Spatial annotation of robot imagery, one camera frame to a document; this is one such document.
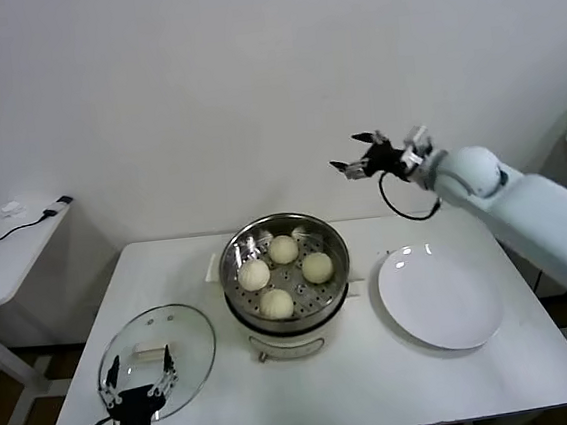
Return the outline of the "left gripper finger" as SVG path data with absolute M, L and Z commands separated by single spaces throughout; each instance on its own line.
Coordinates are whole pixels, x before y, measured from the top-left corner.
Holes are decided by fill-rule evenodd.
M 99 386 L 99 396 L 107 408 L 114 408 L 116 404 L 122 403 L 117 389 L 118 373 L 120 369 L 120 357 L 116 356 L 110 369 L 107 371 L 103 386 Z
M 170 353 L 169 346 L 164 347 L 163 358 L 163 371 L 161 377 L 147 392 L 148 397 L 167 396 L 175 387 L 178 381 L 178 374 L 176 373 L 175 364 L 173 362 L 172 354 Z

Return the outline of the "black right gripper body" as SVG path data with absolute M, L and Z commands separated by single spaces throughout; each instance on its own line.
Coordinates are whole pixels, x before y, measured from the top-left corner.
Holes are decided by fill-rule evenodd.
M 405 174 L 407 166 L 402 162 L 403 153 L 388 140 L 372 144 L 361 159 L 365 176 L 372 177 L 376 173 Z

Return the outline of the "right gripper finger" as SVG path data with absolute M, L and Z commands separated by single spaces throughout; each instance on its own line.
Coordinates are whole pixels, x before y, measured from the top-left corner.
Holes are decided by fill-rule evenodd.
M 380 133 L 378 130 L 374 131 L 373 133 L 363 132 L 363 133 L 353 134 L 352 139 L 355 139 L 360 143 L 366 143 L 370 145 L 372 148 L 392 147 L 392 145 L 390 144 L 390 140 L 387 137 L 385 137 L 382 133 Z
M 341 174 L 349 180 L 365 179 L 368 178 L 366 173 L 367 160 L 354 161 L 353 163 L 346 163 L 340 161 L 331 161 L 330 165 L 338 170 Z

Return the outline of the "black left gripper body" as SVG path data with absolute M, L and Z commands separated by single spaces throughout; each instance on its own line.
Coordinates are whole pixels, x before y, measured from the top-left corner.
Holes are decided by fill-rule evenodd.
M 122 391 L 106 404 L 106 409 L 119 425 L 151 425 L 152 416 L 163 406 L 163 393 L 146 385 Z

